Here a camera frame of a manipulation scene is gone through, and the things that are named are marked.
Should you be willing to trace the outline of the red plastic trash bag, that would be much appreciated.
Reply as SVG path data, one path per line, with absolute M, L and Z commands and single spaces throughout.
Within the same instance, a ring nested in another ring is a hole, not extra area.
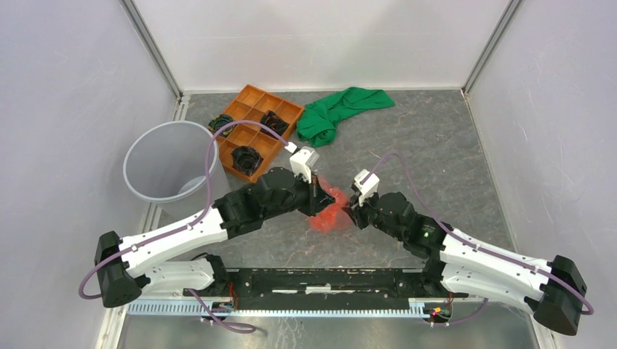
M 308 218 L 310 228 L 321 233 L 350 228 L 353 225 L 352 220 L 343 210 L 349 201 L 347 194 L 339 187 L 329 184 L 323 176 L 319 176 L 319 182 L 322 188 L 335 199 L 335 202 L 316 216 Z

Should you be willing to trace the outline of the grey trash bin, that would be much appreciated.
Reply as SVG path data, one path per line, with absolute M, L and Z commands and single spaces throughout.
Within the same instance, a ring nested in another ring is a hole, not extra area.
M 171 121 L 148 130 L 130 147 L 124 180 L 138 198 L 176 220 L 202 210 L 231 191 L 212 133 L 191 121 Z

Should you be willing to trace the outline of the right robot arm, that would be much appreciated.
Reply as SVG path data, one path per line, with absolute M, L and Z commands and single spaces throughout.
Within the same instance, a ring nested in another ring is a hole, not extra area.
M 484 244 L 417 213 L 400 192 L 374 193 L 364 201 L 352 196 L 343 210 L 358 228 L 373 226 L 426 260 L 420 285 L 428 296 L 448 291 L 487 298 L 529 313 L 553 332 L 577 334 L 587 287 L 571 259 L 545 260 Z

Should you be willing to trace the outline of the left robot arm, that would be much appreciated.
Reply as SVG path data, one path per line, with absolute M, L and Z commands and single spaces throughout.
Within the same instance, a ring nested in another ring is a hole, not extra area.
M 135 236 L 111 230 L 97 242 L 95 271 L 105 308 L 126 305 L 146 292 L 195 289 L 220 296 L 228 288 L 222 262 L 178 262 L 175 257 L 200 246 L 261 229 L 288 212 L 314 217 L 334 204 L 316 175 L 306 182 L 289 169 L 275 167 L 199 211 L 163 228 Z

